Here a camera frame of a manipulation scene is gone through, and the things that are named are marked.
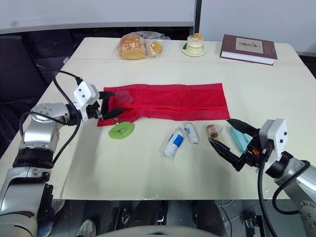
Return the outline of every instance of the book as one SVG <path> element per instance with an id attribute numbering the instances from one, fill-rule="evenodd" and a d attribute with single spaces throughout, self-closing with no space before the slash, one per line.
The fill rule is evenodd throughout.
<path id="1" fill-rule="evenodd" d="M 272 41 L 224 35 L 220 57 L 273 65 L 277 53 Z"/>

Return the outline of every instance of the toothpaste tube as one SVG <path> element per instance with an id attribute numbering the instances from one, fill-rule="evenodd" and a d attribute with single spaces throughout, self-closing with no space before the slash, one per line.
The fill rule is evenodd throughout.
<path id="1" fill-rule="evenodd" d="M 181 129 L 176 129 L 168 140 L 168 143 L 163 151 L 166 157 L 174 157 L 178 148 L 181 146 L 184 140 L 184 134 Z"/>
<path id="2" fill-rule="evenodd" d="M 187 132 L 189 142 L 191 144 L 198 145 L 199 144 L 199 137 L 198 137 L 196 127 L 194 127 L 194 125 L 189 122 L 185 125 L 184 130 Z"/>

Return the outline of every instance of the white backdrop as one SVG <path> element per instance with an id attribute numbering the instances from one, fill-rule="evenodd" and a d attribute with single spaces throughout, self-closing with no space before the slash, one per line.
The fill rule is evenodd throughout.
<path id="1" fill-rule="evenodd" d="M 289 43 L 316 56 L 316 0 L 203 0 L 200 32 L 212 41 L 230 34 Z"/>
<path id="2" fill-rule="evenodd" d="M 1 0 L 0 33 L 84 27 L 193 26 L 195 0 Z"/>

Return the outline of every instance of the green sponge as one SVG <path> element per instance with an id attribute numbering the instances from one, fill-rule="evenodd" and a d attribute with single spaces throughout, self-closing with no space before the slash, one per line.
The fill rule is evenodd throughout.
<path id="1" fill-rule="evenodd" d="M 133 132 L 134 127 L 131 122 L 121 122 L 109 131 L 109 136 L 113 139 L 123 139 Z"/>

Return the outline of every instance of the metal ring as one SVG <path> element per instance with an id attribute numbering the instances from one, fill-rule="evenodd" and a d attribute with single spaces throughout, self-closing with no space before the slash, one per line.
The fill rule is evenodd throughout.
<path id="1" fill-rule="evenodd" d="M 114 119 L 112 120 L 112 124 L 113 124 L 113 125 L 119 124 L 119 118 L 114 118 Z"/>

